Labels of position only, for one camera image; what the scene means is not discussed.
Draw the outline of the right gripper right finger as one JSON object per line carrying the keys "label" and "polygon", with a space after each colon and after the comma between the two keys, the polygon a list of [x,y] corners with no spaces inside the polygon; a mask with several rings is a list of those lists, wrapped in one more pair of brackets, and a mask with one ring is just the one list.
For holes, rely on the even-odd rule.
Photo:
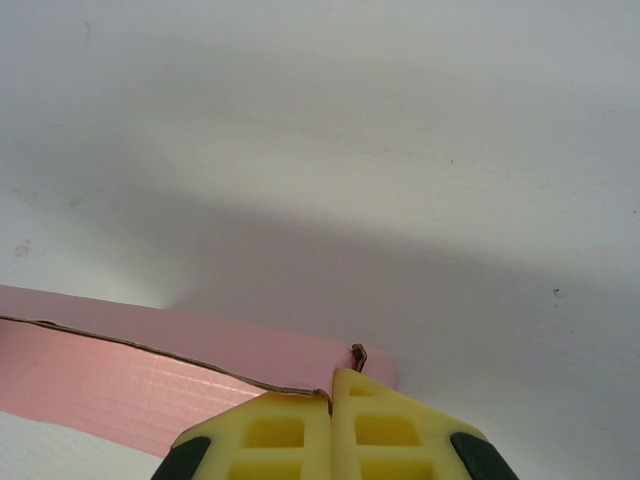
{"label": "right gripper right finger", "polygon": [[334,479],[501,480],[508,463],[476,427],[354,370],[333,380]]}

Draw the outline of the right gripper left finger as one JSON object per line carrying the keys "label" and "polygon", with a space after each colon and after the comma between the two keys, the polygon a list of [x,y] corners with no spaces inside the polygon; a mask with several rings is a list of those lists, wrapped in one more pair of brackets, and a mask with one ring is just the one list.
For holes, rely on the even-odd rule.
{"label": "right gripper left finger", "polygon": [[328,401],[323,397],[262,394],[180,434],[154,477],[329,479]]}

